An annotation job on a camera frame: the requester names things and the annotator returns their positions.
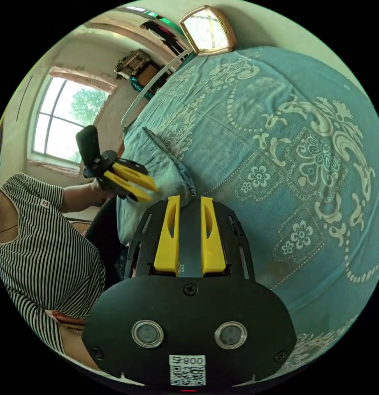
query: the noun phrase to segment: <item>tree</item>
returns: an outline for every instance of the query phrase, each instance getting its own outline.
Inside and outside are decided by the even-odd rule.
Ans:
[[[73,95],[70,114],[81,125],[92,125],[107,96],[98,89],[81,89]]]
[[[69,160],[75,163],[81,163],[81,155],[79,154],[79,151],[77,151],[76,153],[74,153],[73,155],[71,155],[69,157]]]

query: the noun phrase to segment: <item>striped shirt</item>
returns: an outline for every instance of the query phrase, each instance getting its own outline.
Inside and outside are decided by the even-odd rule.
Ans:
[[[26,323],[64,354],[58,322],[49,311],[85,319],[104,290],[97,249],[60,213],[63,188],[23,173],[1,191],[18,211],[18,236],[0,244],[0,277]]]

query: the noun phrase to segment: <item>bed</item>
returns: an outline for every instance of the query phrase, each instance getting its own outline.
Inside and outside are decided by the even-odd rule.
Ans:
[[[236,212],[298,335],[274,377],[344,335],[379,278],[379,119],[362,91],[283,49],[191,56],[125,132],[124,157],[161,189],[152,203],[204,195]],[[146,207],[118,202],[122,243]]]

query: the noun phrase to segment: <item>window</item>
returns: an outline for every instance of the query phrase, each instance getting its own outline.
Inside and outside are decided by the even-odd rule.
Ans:
[[[32,152],[79,164],[75,135],[93,124],[108,96],[74,81],[51,78],[37,114]]]

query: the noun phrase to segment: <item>screw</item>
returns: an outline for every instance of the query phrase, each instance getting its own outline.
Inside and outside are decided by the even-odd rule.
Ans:
[[[280,363],[285,361],[287,357],[288,357],[288,353],[286,351],[280,351],[279,353],[276,354],[274,360],[275,362]]]
[[[103,359],[103,353],[97,347],[92,348],[92,354],[96,359]]]
[[[196,295],[197,292],[198,292],[198,288],[195,284],[187,284],[184,287],[184,293],[187,296]]]

